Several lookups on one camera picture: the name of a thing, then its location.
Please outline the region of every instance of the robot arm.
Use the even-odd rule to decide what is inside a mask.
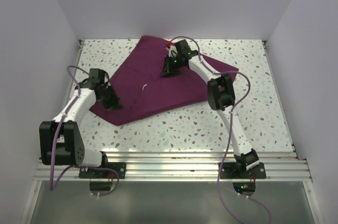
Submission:
[[[100,69],[90,69],[89,77],[79,83],[79,90],[74,91],[66,107],[52,121],[42,122],[40,132],[41,160],[45,165],[51,164],[52,144],[57,126],[62,122],[58,138],[64,138],[64,142],[57,142],[55,150],[55,165],[74,166],[104,166],[105,155],[102,152],[89,149],[83,143],[79,125],[86,112],[96,101],[101,101],[106,110],[121,108],[119,98],[112,86],[105,82],[107,73]]]
[[[232,79],[229,74],[221,75],[210,66],[198,51],[192,51],[186,40],[167,45],[169,55],[165,57],[165,65],[161,77],[177,74],[180,67],[188,67],[196,72],[208,85],[208,103],[216,110],[227,130],[230,129],[230,112],[235,103]],[[233,114],[232,147],[236,159],[236,169],[245,173],[260,164],[256,151],[247,140],[239,122],[238,114]]]

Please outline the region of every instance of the glass panel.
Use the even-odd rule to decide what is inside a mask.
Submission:
[[[264,202],[273,223],[314,223],[302,182],[257,182],[253,197]],[[267,223],[265,209],[238,197],[222,182],[231,210],[246,223]],[[111,195],[90,196],[88,181],[43,182],[32,223],[193,223],[238,222],[223,208],[215,182],[123,182]]]

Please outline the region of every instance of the metal frame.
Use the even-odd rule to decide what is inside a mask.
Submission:
[[[41,184],[42,184],[42,181],[38,181],[38,180],[33,181],[30,194],[28,195],[25,209],[21,216],[20,224],[31,223],[37,197],[39,196],[39,193],[40,193]]]
[[[315,221],[315,224],[323,224],[325,223],[323,215],[321,213],[321,209],[319,207],[315,192],[313,190],[312,182],[304,181],[304,189],[307,196],[307,201],[311,209],[312,217]]]
[[[299,161],[296,155],[275,157],[275,154],[259,153],[265,164],[268,181],[311,181],[306,161]],[[218,163],[223,153],[107,153],[109,162],[126,162],[127,171],[124,181],[216,181]],[[229,154],[227,162],[234,162],[233,154]],[[55,167],[55,175],[59,175],[65,166]],[[36,169],[35,180],[48,181],[49,166],[40,163]],[[64,176],[65,181],[78,180],[79,170],[70,169]],[[225,181],[245,181],[233,179]]]

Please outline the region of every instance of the black joint housing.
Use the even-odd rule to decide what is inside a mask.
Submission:
[[[228,73],[208,81],[208,103],[211,109],[224,111],[226,107],[234,105],[235,99],[232,79]]]
[[[236,169],[241,173],[247,170],[247,166],[259,160],[256,151],[252,148],[250,153],[234,155],[236,160]]]
[[[109,79],[105,81],[106,76],[108,73],[104,70],[90,69],[89,77],[80,83],[80,87],[94,90],[96,100],[102,102],[106,110],[121,109],[120,98],[113,87],[109,85]]]
[[[44,165],[51,165],[53,140],[58,124],[55,121],[46,121],[42,122],[39,127],[41,161]],[[81,163],[85,154],[85,146],[77,122],[62,123],[57,138],[60,135],[63,135],[64,142],[57,142],[55,165],[78,165]]]
[[[181,67],[189,68],[189,60],[198,54],[198,51],[192,51],[186,40],[175,43],[177,55],[175,57],[166,56],[161,77],[176,75]]]

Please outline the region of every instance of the purple cloth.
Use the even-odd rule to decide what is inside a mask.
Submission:
[[[207,100],[205,82],[188,68],[175,76],[161,78],[167,41],[142,36],[134,50],[110,79],[123,109],[106,111],[101,102],[90,110],[114,124],[123,125],[158,113]],[[204,56],[216,70],[238,71],[237,68]]]

